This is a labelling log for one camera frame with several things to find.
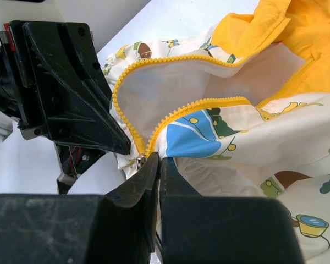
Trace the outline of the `silver zipper slider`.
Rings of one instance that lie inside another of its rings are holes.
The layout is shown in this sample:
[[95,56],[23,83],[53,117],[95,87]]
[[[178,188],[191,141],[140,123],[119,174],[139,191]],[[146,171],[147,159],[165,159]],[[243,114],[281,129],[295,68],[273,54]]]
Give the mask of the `silver zipper slider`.
[[145,164],[145,162],[147,161],[147,157],[145,154],[140,154],[137,156],[136,158],[136,171],[138,172],[142,166]]

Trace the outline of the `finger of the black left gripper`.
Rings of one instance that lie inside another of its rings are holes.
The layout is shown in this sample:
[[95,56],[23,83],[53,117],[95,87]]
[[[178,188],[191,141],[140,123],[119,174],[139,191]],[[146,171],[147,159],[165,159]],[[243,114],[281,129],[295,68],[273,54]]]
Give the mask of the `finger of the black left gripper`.
[[46,136],[71,147],[127,155],[130,140],[110,114],[112,92],[85,23],[23,25]]

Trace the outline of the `cream printed kids jacket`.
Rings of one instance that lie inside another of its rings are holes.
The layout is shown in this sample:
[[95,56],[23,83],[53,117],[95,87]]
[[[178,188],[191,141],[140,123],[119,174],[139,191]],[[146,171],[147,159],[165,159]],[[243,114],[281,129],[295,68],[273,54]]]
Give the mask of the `cream printed kids jacket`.
[[279,200],[306,263],[330,263],[330,1],[260,1],[187,39],[110,54],[126,178],[157,152],[205,196]]

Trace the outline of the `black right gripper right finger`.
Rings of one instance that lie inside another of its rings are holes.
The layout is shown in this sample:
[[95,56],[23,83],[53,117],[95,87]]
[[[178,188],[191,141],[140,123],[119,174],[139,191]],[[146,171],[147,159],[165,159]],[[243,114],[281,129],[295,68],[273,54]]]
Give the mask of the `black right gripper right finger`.
[[202,196],[172,158],[163,159],[160,176],[164,263],[303,263],[281,202]]

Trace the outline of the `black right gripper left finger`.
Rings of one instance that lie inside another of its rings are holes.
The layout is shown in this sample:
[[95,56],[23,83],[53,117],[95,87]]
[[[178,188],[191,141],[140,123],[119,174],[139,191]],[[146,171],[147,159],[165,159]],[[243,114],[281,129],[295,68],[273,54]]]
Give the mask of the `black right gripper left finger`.
[[0,194],[0,263],[149,263],[159,165],[105,195]]

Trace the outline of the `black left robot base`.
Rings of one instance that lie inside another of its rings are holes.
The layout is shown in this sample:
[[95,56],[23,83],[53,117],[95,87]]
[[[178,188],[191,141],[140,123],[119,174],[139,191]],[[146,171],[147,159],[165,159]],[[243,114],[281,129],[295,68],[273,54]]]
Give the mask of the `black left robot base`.
[[57,143],[54,143],[54,148],[60,167],[60,175],[56,180],[59,195],[66,195],[78,178],[108,153],[105,150],[63,146]]

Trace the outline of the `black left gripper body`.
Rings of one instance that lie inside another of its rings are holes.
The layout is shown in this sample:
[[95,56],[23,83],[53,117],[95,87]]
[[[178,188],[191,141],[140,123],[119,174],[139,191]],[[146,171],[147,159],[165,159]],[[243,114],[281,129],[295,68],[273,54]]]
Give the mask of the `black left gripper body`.
[[0,111],[18,121],[27,140],[46,136],[36,80],[23,25],[14,20],[0,31]]

